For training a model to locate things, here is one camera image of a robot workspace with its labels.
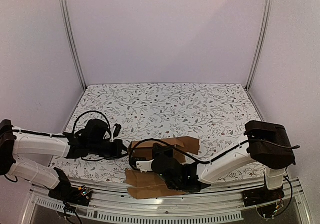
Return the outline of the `brown cardboard box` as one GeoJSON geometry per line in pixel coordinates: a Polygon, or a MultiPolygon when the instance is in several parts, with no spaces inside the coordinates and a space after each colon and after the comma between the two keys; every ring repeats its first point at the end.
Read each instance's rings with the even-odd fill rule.
{"type": "Polygon", "coordinates": [[[194,160],[191,164],[187,164],[186,157],[186,154],[198,155],[199,151],[200,140],[190,136],[131,142],[128,147],[128,160],[135,157],[154,161],[153,172],[140,172],[132,168],[125,172],[125,182],[130,185],[128,193],[137,200],[190,193],[169,189],[164,176],[189,176],[199,181],[198,163],[194,160]]]}

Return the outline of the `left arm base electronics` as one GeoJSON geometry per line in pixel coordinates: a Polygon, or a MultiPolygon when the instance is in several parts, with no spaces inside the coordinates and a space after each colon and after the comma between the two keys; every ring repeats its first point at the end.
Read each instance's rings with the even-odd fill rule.
{"type": "Polygon", "coordinates": [[[93,190],[85,185],[73,187],[61,169],[55,167],[54,170],[57,172],[59,183],[54,189],[49,191],[48,196],[65,203],[88,207],[93,195],[93,190]]]}

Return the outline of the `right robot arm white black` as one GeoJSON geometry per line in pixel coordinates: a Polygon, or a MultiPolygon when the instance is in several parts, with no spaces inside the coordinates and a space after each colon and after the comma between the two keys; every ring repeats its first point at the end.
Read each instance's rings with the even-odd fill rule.
{"type": "Polygon", "coordinates": [[[161,154],[153,159],[151,170],[159,175],[171,190],[198,193],[219,178],[238,168],[257,162],[266,167],[264,187],[258,197],[269,202],[283,187],[286,169],[296,163],[287,131],[280,124],[250,121],[237,142],[205,161],[181,164],[173,157],[161,154]]]}

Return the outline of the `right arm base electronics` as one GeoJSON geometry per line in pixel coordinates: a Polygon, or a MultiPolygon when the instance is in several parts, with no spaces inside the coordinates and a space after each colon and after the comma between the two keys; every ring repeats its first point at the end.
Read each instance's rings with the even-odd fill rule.
{"type": "Polygon", "coordinates": [[[279,213],[285,197],[283,186],[268,189],[264,181],[262,187],[245,190],[241,193],[245,207],[256,206],[257,213],[263,219],[273,219],[279,213]]]}

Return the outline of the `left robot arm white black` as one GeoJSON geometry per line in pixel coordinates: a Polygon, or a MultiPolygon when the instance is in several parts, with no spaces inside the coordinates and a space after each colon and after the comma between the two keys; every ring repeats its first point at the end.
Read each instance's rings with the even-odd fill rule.
{"type": "Polygon", "coordinates": [[[24,130],[9,119],[0,123],[0,174],[43,185],[63,200],[74,197],[67,175],[59,168],[50,169],[24,157],[26,154],[81,159],[96,155],[103,160],[116,160],[127,155],[127,147],[118,138],[121,125],[91,119],[85,128],[71,133],[49,134],[24,130]]]}

